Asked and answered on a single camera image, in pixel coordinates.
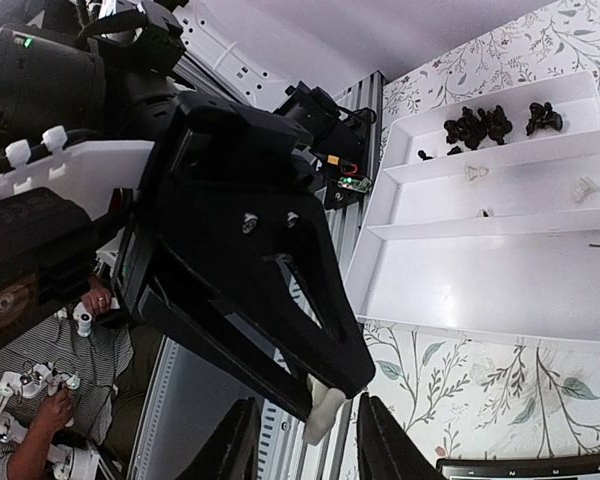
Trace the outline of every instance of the person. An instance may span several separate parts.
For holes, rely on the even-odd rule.
[[[85,308],[94,316],[107,313],[111,293],[95,276],[89,283],[81,298]],[[148,326],[129,331],[96,325],[82,338],[72,320],[54,315],[0,350],[0,380],[5,371],[46,362],[81,380],[76,391],[9,400],[5,411],[29,431],[21,445],[0,442],[0,480],[45,478],[53,438],[72,418],[70,432],[104,445],[128,465],[161,342],[162,335]]]

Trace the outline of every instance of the striped shirt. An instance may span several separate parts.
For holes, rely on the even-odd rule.
[[[94,326],[87,338],[78,336],[73,321],[49,317],[0,350],[0,380],[5,371],[25,372],[36,363],[54,362],[62,373],[77,373],[80,388],[72,392],[75,424],[71,431],[101,444],[111,425],[111,394],[116,377],[133,356],[126,328]],[[12,397],[5,408],[29,426],[45,395],[27,400]],[[18,445],[0,443],[0,480],[7,480],[7,464]]]

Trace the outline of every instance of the white tray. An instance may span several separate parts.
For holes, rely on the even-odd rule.
[[[529,104],[547,101],[563,131],[527,137]],[[445,120],[496,105],[513,123],[508,144],[445,156]],[[488,174],[468,181],[466,167]],[[600,97],[588,72],[396,120],[346,280],[356,315],[600,343],[600,248],[590,246],[600,245],[600,191],[575,202],[581,177],[600,187]]]

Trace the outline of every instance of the table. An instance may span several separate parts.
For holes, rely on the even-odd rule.
[[[382,148],[401,117],[588,70],[600,92],[600,0],[560,0],[388,84]],[[369,385],[432,463],[600,452],[600,351],[496,345],[371,322]],[[356,415],[340,478],[359,478]]]

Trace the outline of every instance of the white wall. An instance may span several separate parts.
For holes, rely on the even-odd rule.
[[[396,78],[551,0],[205,3],[254,60],[338,93],[375,70]]]

